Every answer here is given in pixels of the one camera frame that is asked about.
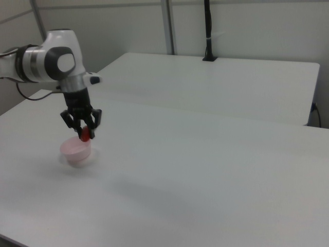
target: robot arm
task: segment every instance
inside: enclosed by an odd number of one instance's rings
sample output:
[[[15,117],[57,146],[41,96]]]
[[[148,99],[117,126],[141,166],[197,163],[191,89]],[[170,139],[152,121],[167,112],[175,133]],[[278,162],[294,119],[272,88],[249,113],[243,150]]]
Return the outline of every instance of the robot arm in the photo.
[[[67,126],[81,138],[83,120],[90,138],[95,137],[102,111],[90,105],[87,87],[101,82],[102,78],[86,72],[79,42],[72,30],[52,30],[40,46],[27,45],[0,54],[0,77],[16,82],[57,82],[67,105],[67,110],[61,113]]]

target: red object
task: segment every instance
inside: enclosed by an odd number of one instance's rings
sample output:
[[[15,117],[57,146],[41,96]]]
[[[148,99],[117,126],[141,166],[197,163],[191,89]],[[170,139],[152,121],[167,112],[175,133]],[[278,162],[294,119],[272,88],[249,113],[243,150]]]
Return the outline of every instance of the red object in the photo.
[[[90,140],[88,126],[83,127],[80,140],[83,142],[87,142]]]

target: table surface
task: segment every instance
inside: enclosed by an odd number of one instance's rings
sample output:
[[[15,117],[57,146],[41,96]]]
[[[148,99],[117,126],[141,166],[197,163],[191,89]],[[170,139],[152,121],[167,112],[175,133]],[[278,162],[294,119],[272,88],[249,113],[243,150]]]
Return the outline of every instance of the table surface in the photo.
[[[106,97],[304,125],[319,64],[128,53],[102,69]]]
[[[0,116],[0,234],[45,246],[326,246],[329,131],[97,97],[81,168],[62,95]],[[44,95],[39,91],[35,97]]]

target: pink cup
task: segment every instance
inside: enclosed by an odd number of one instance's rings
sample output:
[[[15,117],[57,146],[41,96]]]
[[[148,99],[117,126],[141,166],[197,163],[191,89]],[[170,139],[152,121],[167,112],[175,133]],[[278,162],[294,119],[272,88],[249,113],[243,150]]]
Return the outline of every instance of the pink cup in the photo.
[[[83,142],[75,136],[63,142],[60,147],[60,151],[65,156],[67,161],[77,162],[87,158],[90,155],[92,145],[90,140]]]

